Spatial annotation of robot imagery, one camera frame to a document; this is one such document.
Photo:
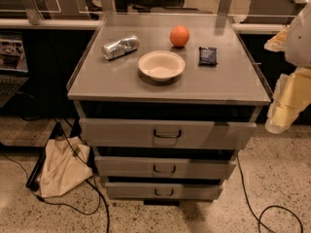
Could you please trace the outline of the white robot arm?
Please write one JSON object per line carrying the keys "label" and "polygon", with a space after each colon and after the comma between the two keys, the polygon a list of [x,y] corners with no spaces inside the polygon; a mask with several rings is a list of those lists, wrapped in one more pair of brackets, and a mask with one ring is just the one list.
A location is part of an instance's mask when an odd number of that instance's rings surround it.
{"label": "white robot arm", "polygon": [[265,129],[280,134],[311,104],[311,4],[264,47],[283,51],[286,61],[295,66],[290,75],[280,75],[267,113]]}

